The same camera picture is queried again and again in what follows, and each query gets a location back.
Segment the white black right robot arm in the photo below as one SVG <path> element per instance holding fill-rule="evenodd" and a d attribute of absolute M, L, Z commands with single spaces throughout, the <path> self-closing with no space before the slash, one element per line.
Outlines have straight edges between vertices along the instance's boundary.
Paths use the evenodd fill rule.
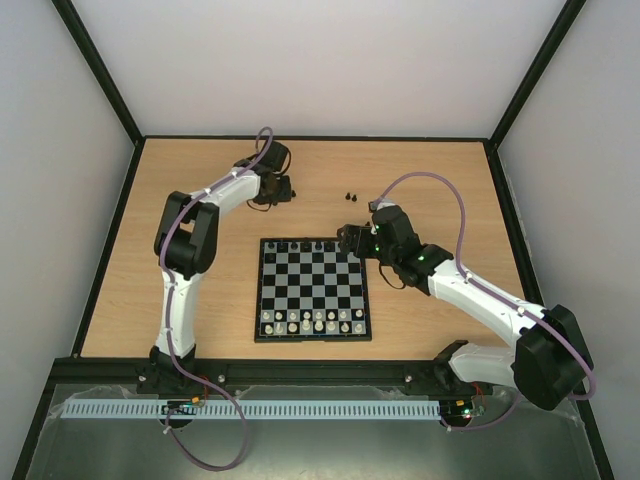
<path fill-rule="evenodd" d="M 346 224 L 337 238 L 343 253 L 391 268 L 405 286 L 453 305 L 505 342 L 503 348 L 459 347 L 436 367 L 443 389 L 455 392 L 475 381 L 510 386 L 551 411 L 592 374 L 593 360 L 569 309 L 519 299 L 466 269 L 451 252 L 422 242 L 399 206 L 382 204 L 371 225 Z"/>

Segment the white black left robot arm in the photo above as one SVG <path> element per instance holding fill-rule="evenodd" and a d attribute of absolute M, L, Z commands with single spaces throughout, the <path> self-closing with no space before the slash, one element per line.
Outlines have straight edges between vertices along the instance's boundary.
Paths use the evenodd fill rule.
<path fill-rule="evenodd" d="M 163 277 L 162 320 L 149 355 L 161 381 L 183 388 L 195 378 L 195 313 L 201 281 L 216 257 L 221 218 L 245 203 L 290 201 L 290 161 L 286 146 L 267 140 L 213 184 L 168 196 L 154 241 Z"/>

